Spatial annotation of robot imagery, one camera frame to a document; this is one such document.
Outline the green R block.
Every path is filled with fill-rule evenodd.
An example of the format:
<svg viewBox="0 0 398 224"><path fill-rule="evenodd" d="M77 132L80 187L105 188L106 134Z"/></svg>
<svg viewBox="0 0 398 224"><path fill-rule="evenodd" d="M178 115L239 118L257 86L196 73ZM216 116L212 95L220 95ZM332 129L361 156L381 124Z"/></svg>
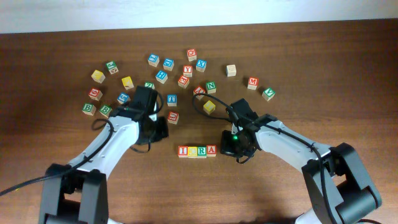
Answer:
<svg viewBox="0 0 398 224"><path fill-rule="evenodd" d="M206 146L198 146L197 147L197 157L198 158L206 158L207 157Z"/></svg>

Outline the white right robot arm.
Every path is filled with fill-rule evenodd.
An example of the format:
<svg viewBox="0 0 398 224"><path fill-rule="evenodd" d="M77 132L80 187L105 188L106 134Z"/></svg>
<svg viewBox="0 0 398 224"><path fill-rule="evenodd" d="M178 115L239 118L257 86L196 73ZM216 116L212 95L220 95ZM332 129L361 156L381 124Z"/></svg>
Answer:
<svg viewBox="0 0 398 224"><path fill-rule="evenodd" d="M381 195L351 145L329 146L296 133L275 116L258 116L245 99L226 107L232 128L220 153L244 164L255 152L271 153L305 180L312 207L296 223L357 223L382 205Z"/></svg>

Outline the yellow C block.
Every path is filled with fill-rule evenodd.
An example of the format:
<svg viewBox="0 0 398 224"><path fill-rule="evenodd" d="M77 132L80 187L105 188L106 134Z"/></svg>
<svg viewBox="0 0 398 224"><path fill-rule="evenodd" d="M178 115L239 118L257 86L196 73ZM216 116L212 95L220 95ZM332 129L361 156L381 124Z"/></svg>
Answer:
<svg viewBox="0 0 398 224"><path fill-rule="evenodd" d="M197 158L198 157L198 148L190 146L188 147L188 158Z"/></svg>

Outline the red A block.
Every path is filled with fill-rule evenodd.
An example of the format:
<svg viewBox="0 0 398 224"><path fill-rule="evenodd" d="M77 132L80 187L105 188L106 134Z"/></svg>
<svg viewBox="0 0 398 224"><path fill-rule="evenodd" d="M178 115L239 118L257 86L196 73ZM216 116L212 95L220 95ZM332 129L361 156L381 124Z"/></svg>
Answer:
<svg viewBox="0 0 398 224"><path fill-rule="evenodd" d="M215 157L217 152L216 145L207 145L206 146L206 155L208 157Z"/></svg>

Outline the red I block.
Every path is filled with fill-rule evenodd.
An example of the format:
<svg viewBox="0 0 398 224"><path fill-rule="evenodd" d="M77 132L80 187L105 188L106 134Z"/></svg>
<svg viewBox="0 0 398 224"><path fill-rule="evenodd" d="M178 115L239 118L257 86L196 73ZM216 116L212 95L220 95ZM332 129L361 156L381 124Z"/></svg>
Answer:
<svg viewBox="0 0 398 224"><path fill-rule="evenodd" d="M178 157L188 157L188 147L179 146L178 147Z"/></svg>

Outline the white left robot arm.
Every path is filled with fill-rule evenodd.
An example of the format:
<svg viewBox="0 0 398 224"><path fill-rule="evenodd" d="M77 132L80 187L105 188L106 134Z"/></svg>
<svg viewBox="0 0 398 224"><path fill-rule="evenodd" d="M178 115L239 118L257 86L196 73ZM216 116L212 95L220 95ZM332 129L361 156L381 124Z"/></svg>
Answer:
<svg viewBox="0 0 398 224"><path fill-rule="evenodd" d="M124 153L135 144L150 146L168 137L167 122L157 114L160 93L138 86L131 101L103 119L99 135L68 164L45 172L39 223L112 224L107 181Z"/></svg>

